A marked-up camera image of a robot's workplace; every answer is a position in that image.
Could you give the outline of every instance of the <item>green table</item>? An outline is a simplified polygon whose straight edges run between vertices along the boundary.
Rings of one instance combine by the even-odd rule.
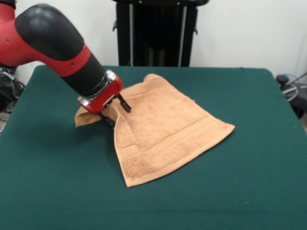
[[[236,129],[174,173],[127,188],[112,130],[76,129],[77,94],[40,66],[0,137],[0,230],[307,228],[307,137],[269,71],[112,69],[126,86],[157,73]]]

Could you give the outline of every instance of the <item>orange towel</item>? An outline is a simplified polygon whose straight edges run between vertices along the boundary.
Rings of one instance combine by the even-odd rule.
[[[226,138],[234,126],[216,119],[164,78],[149,74],[125,88],[132,107],[126,113],[118,100],[103,111],[116,122],[114,144],[127,187],[165,176]],[[76,126],[100,120],[80,108]]]

